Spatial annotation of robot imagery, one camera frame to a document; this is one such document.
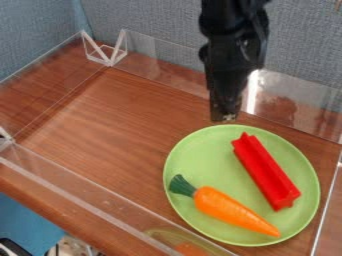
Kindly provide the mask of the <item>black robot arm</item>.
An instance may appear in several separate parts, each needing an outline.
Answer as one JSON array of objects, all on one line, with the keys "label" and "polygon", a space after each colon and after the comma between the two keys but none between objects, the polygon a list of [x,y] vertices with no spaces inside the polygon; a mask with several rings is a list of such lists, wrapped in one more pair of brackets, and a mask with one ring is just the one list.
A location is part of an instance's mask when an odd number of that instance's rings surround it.
[{"label": "black robot arm", "polygon": [[199,29],[207,38],[199,59],[204,65],[214,122],[235,120],[248,76],[264,66],[271,0],[202,0]]}]

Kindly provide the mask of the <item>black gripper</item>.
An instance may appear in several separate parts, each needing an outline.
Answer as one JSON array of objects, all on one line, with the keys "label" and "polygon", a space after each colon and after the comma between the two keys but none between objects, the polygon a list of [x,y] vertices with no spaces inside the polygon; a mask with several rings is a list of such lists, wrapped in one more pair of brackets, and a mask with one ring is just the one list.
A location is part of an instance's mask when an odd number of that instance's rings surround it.
[{"label": "black gripper", "polygon": [[242,92],[252,71],[264,63],[269,20],[254,19],[230,24],[224,20],[199,20],[207,43],[199,50],[210,89],[210,116],[214,122],[238,118]]}]

